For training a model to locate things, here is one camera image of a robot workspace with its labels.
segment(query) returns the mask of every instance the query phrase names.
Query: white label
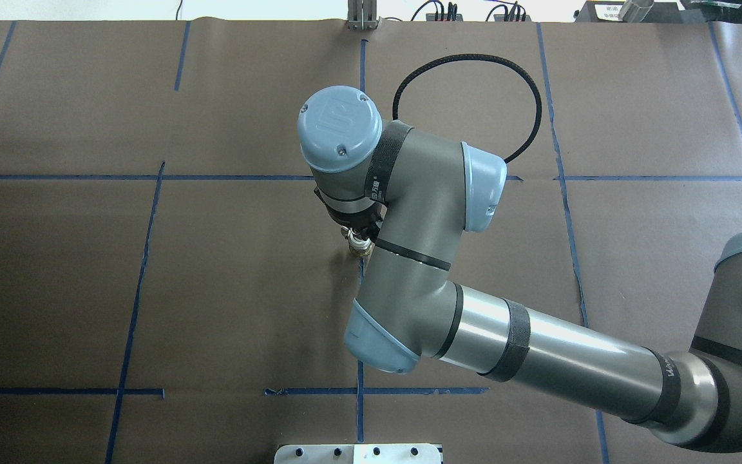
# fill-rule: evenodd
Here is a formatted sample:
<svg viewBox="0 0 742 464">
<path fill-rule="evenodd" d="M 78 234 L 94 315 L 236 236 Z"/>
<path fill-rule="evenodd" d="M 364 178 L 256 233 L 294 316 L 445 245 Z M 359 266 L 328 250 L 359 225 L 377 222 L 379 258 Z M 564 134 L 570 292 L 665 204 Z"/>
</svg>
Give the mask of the white label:
<svg viewBox="0 0 742 464">
<path fill-rule="evenodd" d="M 597 12 L 597 18 L 600 20 L 621 21 L 620 8 L 621 5 L 595 5 L 595 12 Z"/>
</svg>

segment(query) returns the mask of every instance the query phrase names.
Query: gray robot arm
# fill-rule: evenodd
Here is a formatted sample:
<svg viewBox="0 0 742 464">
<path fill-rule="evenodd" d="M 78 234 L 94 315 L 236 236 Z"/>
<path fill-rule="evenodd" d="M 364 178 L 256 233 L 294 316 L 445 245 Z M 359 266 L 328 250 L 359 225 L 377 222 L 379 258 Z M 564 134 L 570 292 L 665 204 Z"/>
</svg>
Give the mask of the gray robot arm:
<svg viewBox="0 0 742 464">
<path fill-rule="evenodd" d="M 431 356 L 614 414 L 672 445 L 742 451 L 742 235 L 718 262 L 690 352 L 657 353 L 448 279 L 462 232 L 486 229 L 497 208 L 506 181 L 497 156 L 385 122 L 347 87 L 309 98 L 298 132 L 332 218 L 376 244 L 345 331 L 354 356 L 396 373 Z"/>
</svg>

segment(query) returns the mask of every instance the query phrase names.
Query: black wire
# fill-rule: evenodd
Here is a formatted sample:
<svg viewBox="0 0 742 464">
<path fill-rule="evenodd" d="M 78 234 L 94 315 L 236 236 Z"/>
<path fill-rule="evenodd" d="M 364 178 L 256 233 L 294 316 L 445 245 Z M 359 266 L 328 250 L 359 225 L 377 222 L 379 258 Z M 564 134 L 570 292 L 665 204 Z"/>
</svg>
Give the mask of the black wire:
<svg viewBox="0 0 742 464">
<path fill-rule="evenodd" d="M 442 17 L 445 15 L 445 6 L 442 5 L 442 2 L 440 0 L 428 0 L 428 2 L 423 3 L 420 5 L 420 8 L 417 9 L 417 11 L 414 12 L 414 15 L 412 16 L 412 21 L 414 21 L 414 18 L 417 17 L 418 14 L 420 14 L 420 10 L 425 8 L 429 3 L 433 3 L 433 8 L 435 9 L 435 12 L 433 13 L 433 20 L 438 21 L 437 17 L 437 5 L 439 5 L 439 20 L 442 21 Z"/>
<path fill-rule="evenodd" d="M 491 63 L 502 64 L 507 68 L 511 68 L 513 71 L 515 71 L 515 73 L 518 73 L 521 77 L 523 77 L 523 80 L 528 84 L 528 88 L 531 88 L 531 92 L 534 95 L 534 104 L 536 106 L 534 114 L 534 126 L 531 130 L 531 134 L 528 135 L 526 141 L 524 141 L 523 144 L 520 145 L 520 148 L 518 148 L 509 157 L 504 159 L 507 164 L 508 162 L 517 158 L 521 153 L 523 153 L 532 143 L 534 137 L 537 136 L 537 133 L 540 129 L 540 121 L 542 120 L 542 98 L 540 97 L 540 91 L 538 90 L 537 85 L 534 83 L 534 79 L 531 79 L 531 76 L 528 75 L 528 72 L 520 67 L 519 64 L 516 64 L 513 61 L 508 61 L 507 59 L 500 56 L 482 55 L 481 53 L 462 53 L 462 55 L 449 55 L 439 59 L 435 59 L 434 61 L 430 61 L 422 65 L 420 68 L 416 68 L 413 73 L 408 74 L 408 76 L 400 84 L 400 87 L 397 88 L 397 91 L 394 93 L 394 105 L 392 105 L 391 111 L 392 116 L 394 117 L 394 119 L 399 119 L 400 97 L 403 96 L 403 91 L 404 89 L 406 89 L 410 82 L 416 79 L 416 77 L 420 74 L 428 70 L 432 70 L 432 68 L 436 68 L 441 64 L 452 63 L 454 61 L 488 61 Z"/>
<path fill-rule="evenodd" d="M 497 6 L 495 6 L 494 8 L 492 8 L 490 12 L 488 12 L 488 15 L 486 16 L 486 21 L 488 21 L 489 19 L 491 19 L 491 13 L 493 13 L 496 9 L 500 8 L 501 6 L 504 9 L 506 9 L 506 13 L 503 14 L 503 21 L 509 20 L 509 7 L 506 4 L 501 3 L 501 4 L 497 5 Z"/>
</svg>

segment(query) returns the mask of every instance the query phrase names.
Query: robot end effector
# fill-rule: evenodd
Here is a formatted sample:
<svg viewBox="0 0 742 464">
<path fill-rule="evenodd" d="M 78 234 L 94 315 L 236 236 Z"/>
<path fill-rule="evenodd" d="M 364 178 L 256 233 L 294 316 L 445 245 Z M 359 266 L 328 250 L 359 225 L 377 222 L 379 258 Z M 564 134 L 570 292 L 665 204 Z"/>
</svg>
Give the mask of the robot end effector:
<svg viewBox="0 0 742 464">
<path fill-rule="evenodd" d="M 448 281 L 463 230 L 485 229 L 500 200 L 497 156 L 385 123 L 346 87 L 312 96 L 298 131 L 332 218 L 373 224 L 376 235 L 345 333 L 357 358 L 405 373 L 433 356 L 618 415 L 667 443 L 742 451 L 742 235 L 718 262 L 691 353 L 663 355 Z"/>
</svg>

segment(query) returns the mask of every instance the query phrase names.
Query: curved black cable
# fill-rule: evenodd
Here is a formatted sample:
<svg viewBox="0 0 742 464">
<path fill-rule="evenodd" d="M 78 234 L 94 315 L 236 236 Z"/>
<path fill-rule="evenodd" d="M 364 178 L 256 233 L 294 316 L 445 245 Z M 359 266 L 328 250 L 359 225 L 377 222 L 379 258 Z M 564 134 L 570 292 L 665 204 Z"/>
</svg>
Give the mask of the curved black cable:
<svg viewBox="0 0 742 464">
<path fill-rule="evenodd" d="M 534 95 L 534 103 L 535 103 L 535 114 L 534 114 L 534 126 L 531 130 L 531 134 L 528 135 L 528 138 L 525 142 L 523 142 L 522 145 L 520 145 L 520 148 L 518 148 L 514 153 L 512 153 L 509 157 L 505 158 L 504 161 L 506 161 L 506 164 L 513 159 L 517 158 L 521 153 L 523 153 L 528 146 L 532 143 L 534 140 L 534 137 L 537 136 L 537 133 L 540 129 L 540 121 L 542 120 L 542 98 L 540 97 L 540 91 L 537 88 L 536 83 L 534 83 L 534 79 L 531 79 L 531 76 L 528 75 L 528 72 L 524 70 L 522 67 L 520 67 L 519 64 L 516 64 L 513 61 L 508 61 L 505 58 L 502 58 L 500 56 L 494 56 L 494 55 L 482 55 L 481 53 L 460 53 L 460 55 L 449 55 L 444 56 L 439 59 L 435 59 L 434 61 L 428 62 L 424 65 L 422 65 L 420 68 L 416 68 L 413 73 L 408 74 L 408 76 L 403 80 L 403 82 L 400 84 L 400 87 L 397 88 L 397 91 L 394 93 L 394 105 L 392 105 L 392 111 L 391 114 L 394 117 L 395 120 L 399 119 L 399 107 L 400 107 L 400 98 L 403 96 L 403 91 L 406 89 L 406 87 L 409 85 L 410 82 L 412 82 L 414 79 L 416 79 L 417 76 L 420 74 L 432 70 L 432 68 L 436 68 L 437 66 L 441 64 L 446 63 L 452 63 L 454 61 L 487 61 L 490 63 L 497 63 L 502 64 L 503 66 L 506 66 L 507 68 L 510 68 L 510 70 L 515 71 L 515 73 L 518 73 L 521 77 L 523 77 L 523 80 L 528 84 L 528 88 L 531 88 L 531 92 Z"/>
<path fill-rule="evenodd" d="M 414 12 L 414 15 L 410 20 L 414 21 L 414 18 L 416 18 L 417 15 L 420 14 L 420 10 L 428 6 L 429 3 L 433 3 L 433 7 L 435 8 L 435 13 L 433 13 L 433 20 L 442 21 L 442 17 L 444 17 L 445 15 L 445 6 L 442 5 L 442 2 L 440 0 L 428 0 L 428 2 L 423 3 L 422 5 L 420 5 L 420 8 L 418 8 L 417 11 Z M 439 19 L 437 18 L 437 5 L 439 5 Z"/>
<path fill-rule="evenodd" d="M 489 19 L 491 19 L 491 13 L 493 13 L 494 11 L 497 11 L 497 9 L 500 8 L 501 6 L 503 7 L 503 9 L 506 10 L 506 13 L 504 13 L 504 15 L 503 15 L 503 21 L 509 21 L 509 7 L 506 4 L 504 4 L 504 3 L 501 3 L 501 4 L 497 5 L 497 6 L 495 6 L 494 8 L 492 8 L 491 11 L 488 12 L 488 15 L 486 16 L 486 21 L 488 21 Z"/>
</svg>

